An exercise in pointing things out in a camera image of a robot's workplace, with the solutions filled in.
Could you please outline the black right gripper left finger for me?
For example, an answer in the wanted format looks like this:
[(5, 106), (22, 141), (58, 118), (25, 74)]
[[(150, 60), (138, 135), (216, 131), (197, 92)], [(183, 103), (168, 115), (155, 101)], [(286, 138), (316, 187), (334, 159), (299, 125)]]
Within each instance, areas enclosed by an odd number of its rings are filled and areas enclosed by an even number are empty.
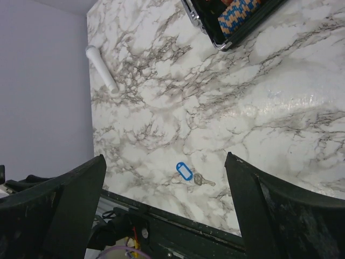
[(106, 174), (103, 155), (55, 178), (5, 180), (1, 258), (84, 258)]

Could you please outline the blue plastic key tag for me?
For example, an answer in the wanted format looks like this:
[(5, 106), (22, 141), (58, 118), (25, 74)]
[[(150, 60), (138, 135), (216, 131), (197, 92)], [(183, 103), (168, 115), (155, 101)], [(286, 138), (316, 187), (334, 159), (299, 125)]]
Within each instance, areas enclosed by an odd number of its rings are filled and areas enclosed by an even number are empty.
[(190, 181), (193, 178), (192, 171), (184, 162), (177, 163), (176, 170), (178, 171), (180, 176), (186, 181)]

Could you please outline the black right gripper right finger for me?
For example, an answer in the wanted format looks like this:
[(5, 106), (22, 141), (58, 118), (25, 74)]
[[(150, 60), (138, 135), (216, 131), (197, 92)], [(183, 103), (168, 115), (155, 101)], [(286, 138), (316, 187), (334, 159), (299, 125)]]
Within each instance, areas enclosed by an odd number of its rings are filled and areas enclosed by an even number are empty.
[(228, 153), (227, 179), (248, 258), (344, 258), (344, 200)]

